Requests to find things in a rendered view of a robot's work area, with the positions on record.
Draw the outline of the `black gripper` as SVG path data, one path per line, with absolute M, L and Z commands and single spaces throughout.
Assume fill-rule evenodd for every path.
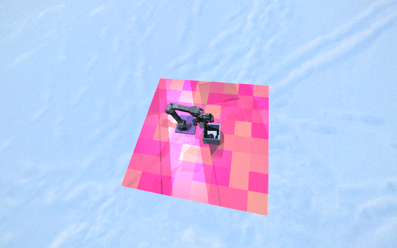
M 198 121 L 201 122 L 201 121 L 204 121 L 204 120 L 193 119 L 193 125 L 194 125 L 194 126 L 197 126 L 197 122 L 198 122 Z M 210 122 L 210 123 L 211 123 L 211 122 L 214 122 L 214 115 L 212 115 L 211 121 L 205 120 L 205 122 L 206 122 L 206 123 L 208 123 L 208 122 Z

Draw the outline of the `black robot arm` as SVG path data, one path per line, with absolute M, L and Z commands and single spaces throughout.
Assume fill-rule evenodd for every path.
M 179 129 L 179 131 L 185 131 L 186 120 L 181 119 L 181 117 L 178 116 L 178 114 L 175 112 L 175 110 L 187 112 L 187 113 L 193 115 L 193 117 L 196 117 L 197 120 L 204 120 L 201 122 L 198 121 L 200 129 L 207 127 L 207 123 L 205 122 L 205 120 L 211 121 L 211 119 L 212 119 L 211 113 L 204 113 L 204 110 L 198 106 L 189 107 L 189 106 L 184 106 L 184 105 L 178 105 L 176 103 L 170 103 L 169 105 L 167 105 L 165 112 L 167 114 L 170 114 L 178 122 L 177 128 Z

